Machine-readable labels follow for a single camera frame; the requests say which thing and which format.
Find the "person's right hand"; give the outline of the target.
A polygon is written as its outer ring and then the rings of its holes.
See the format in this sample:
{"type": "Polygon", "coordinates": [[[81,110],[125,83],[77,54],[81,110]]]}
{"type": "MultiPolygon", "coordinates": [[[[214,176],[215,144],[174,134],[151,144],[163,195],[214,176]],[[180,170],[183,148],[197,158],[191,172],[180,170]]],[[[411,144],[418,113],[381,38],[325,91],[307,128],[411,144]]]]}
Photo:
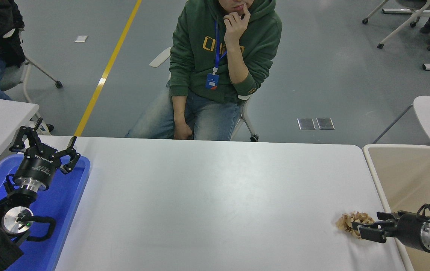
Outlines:
{"type": "Polygon", "coordinates": [[[186,122],[175,123],[173,139],[192,140],[193,131],[186,122]]]}

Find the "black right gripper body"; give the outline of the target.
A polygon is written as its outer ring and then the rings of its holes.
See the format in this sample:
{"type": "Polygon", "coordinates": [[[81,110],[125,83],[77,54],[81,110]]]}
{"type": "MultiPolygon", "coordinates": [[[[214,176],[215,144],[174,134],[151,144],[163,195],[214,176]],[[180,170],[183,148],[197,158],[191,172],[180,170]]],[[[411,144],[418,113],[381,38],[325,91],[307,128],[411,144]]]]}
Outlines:
{"type": "Polygon", "coordinates": [[[406,247],[416,250],[424,250],[421,239],[421,229],[423,222],[416,217],[416,213],[397,212],[399,216],[397,222],[397,231],[394,237],[397,238],[406,247]]]}

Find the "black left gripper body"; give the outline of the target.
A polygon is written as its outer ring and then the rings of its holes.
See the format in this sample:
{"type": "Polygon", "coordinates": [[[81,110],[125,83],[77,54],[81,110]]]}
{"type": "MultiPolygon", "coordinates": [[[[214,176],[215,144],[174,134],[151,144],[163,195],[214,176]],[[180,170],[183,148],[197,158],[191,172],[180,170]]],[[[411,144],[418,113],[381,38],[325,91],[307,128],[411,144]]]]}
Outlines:
{"type": "Polygon", "coordinates": [[[43,152],[36,146],[27,148],[24,158],[14,175],[14,182],[31,178],[40,182],[51,182],[57,168],[61,165],[60,158],[53,158],[56,149],[45,145],[43,152]]]}

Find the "person's left hand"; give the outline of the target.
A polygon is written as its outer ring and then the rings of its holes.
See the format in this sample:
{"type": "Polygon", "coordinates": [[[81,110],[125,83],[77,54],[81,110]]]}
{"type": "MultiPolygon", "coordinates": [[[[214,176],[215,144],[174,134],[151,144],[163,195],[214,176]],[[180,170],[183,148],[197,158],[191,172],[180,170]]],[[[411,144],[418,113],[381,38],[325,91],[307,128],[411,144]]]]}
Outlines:
{"type": "Polygon", "coordinates": [[[229,46],[239,46],[239,40],[246,31],[251,14],[249,7],[252,2],[221,1],[220,6],[226,12],[223,21],[226,26],[225,44],[229,46]]]}

